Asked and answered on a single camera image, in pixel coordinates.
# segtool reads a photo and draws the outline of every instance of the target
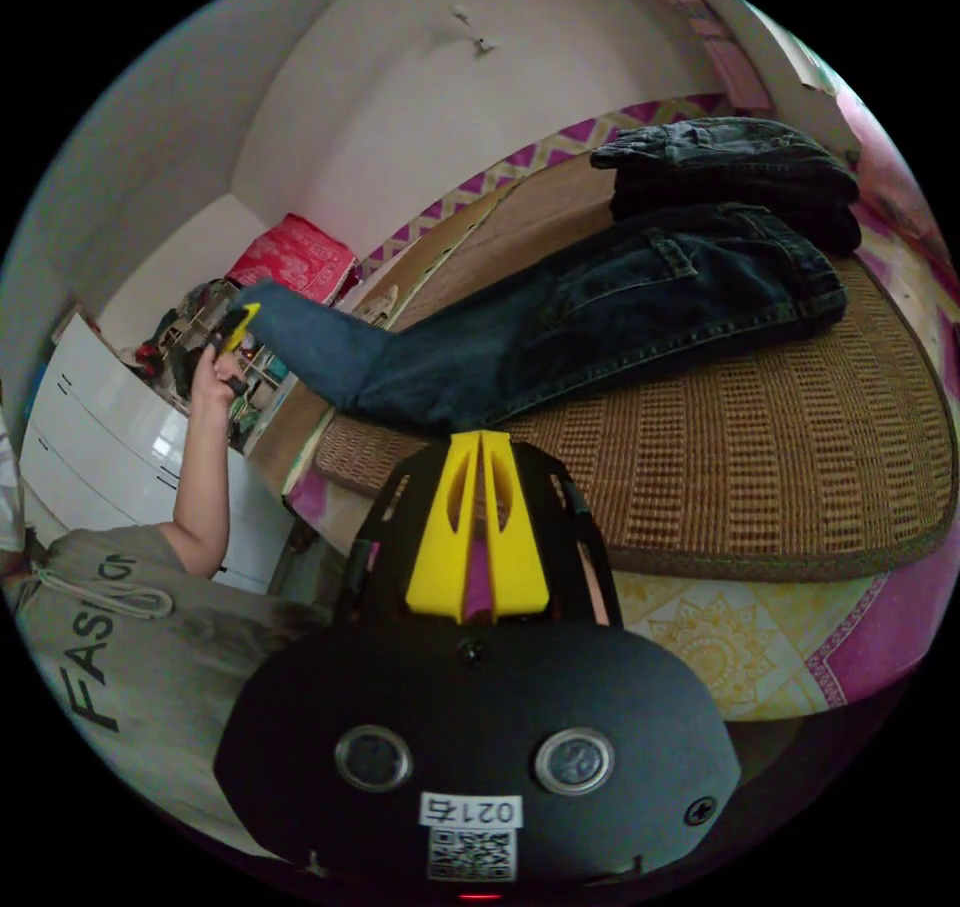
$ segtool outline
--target dark denim jeans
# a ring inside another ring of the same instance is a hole
[[[272,282],[251,330],[342,412],[425,434],[810,336],[846,291],[762,207],[665,208],[588,237],[400,333]]]
[[[769,208],[822,250],[862,242],[856,179],[816,141],[778,121],[710,117],[622,133],[591,164],[617,171],[615,221],[660,207],[736,201]]]

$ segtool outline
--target white wall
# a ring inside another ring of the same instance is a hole
[[[463,4],[502,46],[483,58]],[[233,192],[365,257],[448,190],[569,124],[722,84],[661,0],[338,0],[270,88]]]
[[[860,143],[847,126],[836,98],[803,86],[820,86],[819,78],[782,27],[743,0],[706,1],[753,61],[778,120],[804,131],[838,156],[859,150]]]
[[[153,336],[160,318],[198,284],[223,277],[266,225],[233,194],[188,220],[134,271],[97,323],[117,350]]]
[[[0,277],[0,377],[16,442],[38,353],[69,298],[97,314],[151,251],[229,192],[270,82],[331,1],[217,0],[83,118],[37,188]]]

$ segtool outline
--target number label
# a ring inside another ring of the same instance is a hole
[[[517,830],[523,826],[523,798],[464,797],[424,792],[420,795],[420,825]]]

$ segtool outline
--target red bag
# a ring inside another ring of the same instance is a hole
[[[359,266],[349,247],[303,217],[287,214],[247,248],[227,277],[243,287],[272,280],[331,306],[357,283]]]

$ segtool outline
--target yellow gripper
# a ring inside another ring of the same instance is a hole
[[[407,588],[413,613],[463,622],[481,462],[493,621],[546,609],[549,590],[510,435],[480,430],[450,438]]]

